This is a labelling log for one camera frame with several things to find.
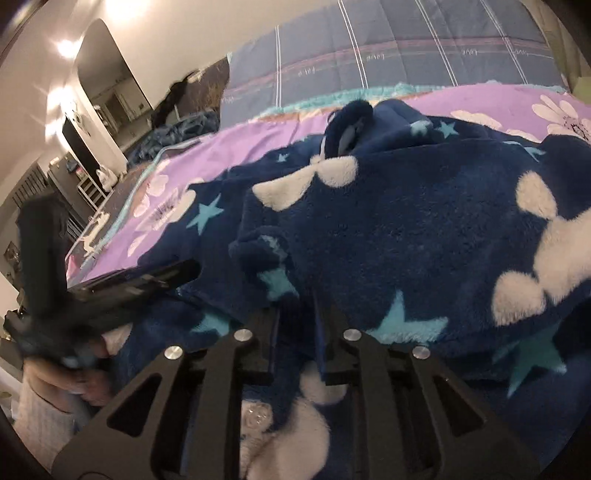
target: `dark blue fleece blanket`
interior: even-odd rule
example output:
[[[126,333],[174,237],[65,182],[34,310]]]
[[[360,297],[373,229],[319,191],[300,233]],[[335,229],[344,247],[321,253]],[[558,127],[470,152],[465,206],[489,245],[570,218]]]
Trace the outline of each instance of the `dark blue fleece blanket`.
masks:
[[[299,398],[346,436],[347,396],[322,402],[304,375],[321,290],[382,343],[430,345],[546,464],[591,403],[590,327],[571,314],[590,291],[590,180],[591,150],[574,137],[535,144],[398,100],[353,102],[323,137],[189,187],[195,201],[141,264],[191,257],[203,272],[146,305],[120,380],[276,303],[289,313],[278,380],[245,398],[271,406],[271,430]],[[315,478],[348,477],[339,442],[330,435]]]

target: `metal bolt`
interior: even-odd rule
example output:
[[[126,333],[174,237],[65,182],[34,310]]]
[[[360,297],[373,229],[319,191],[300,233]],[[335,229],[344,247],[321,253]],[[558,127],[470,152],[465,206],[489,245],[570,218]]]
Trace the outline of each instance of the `metal bolt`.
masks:
[[[241,328],[234,332],[234,338],[239,342],[247,342],[252,338],[252,332],[248,328]]]
[[[343,338],[349,342],[356,342],[361,338],[361,332],[357,328],[348,328],[343,332]]]
[[[183,349],[178,345],[169,346],[164,351],[164,356],[169,360],[178,360],[183,356]]]
[[[413,348],[413,357],[419,360],[426,360],[431,356],[431,351],[423,345],[417,345]]]

